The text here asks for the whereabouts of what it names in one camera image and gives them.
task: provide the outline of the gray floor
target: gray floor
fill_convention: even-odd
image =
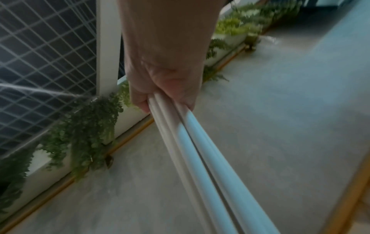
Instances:
[[[302,16],[203,87],[198,120],[282,234],[319,233],[368,151],[369,10]],[[10,233],[202,233],[155,125],[115,156]]]

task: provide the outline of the concrete floor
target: concrete floor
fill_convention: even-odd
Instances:
[[[282,234],[319,233],[368,152],[369,10],[303,15],[202,89],[196,117]],[[202,233],[155,125],[115,156],[10,233]]]

